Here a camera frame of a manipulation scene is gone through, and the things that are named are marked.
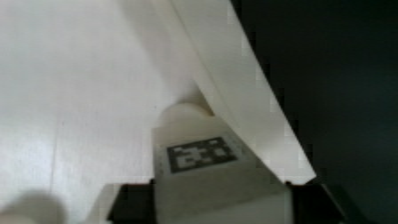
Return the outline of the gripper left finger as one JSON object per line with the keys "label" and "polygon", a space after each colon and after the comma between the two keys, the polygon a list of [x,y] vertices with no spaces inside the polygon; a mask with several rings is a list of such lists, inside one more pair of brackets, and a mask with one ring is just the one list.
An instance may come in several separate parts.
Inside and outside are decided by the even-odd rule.
{"label": "gripper left finger", "polygon": [[106,221],[109,224],[156,224],[152,181],[120,185]]}

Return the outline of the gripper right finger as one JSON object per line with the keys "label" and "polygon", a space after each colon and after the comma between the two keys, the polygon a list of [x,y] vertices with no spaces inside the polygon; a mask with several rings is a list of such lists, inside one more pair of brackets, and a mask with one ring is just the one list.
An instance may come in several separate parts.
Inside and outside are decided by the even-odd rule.
{"label": "gripper right finger", "polygon": [[369,224],[344,188],[335,184],[285,181],[294,224]]}

